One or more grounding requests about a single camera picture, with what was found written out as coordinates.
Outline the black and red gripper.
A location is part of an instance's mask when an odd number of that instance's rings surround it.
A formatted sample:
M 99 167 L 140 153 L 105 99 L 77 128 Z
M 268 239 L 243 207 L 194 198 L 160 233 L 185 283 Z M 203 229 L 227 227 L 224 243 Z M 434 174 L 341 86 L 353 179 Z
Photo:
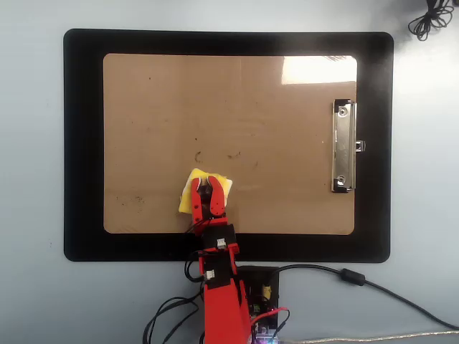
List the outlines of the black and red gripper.
M 200 238 L 203 250 L 209 252 L 229 250 L 238 253 L 239 246 L 234 225 L 230 224 L 228 218 L 224 216 L 226 206 L 223 186 L 215 176 L 209 176 L 207 182 L 212 189 L 208 205 L 209 217 L 212 219 L 203 219 L 202 199 L 199 194 L 201 178 L 193 178 L 191 181 L 191 214 L 194 233 Z

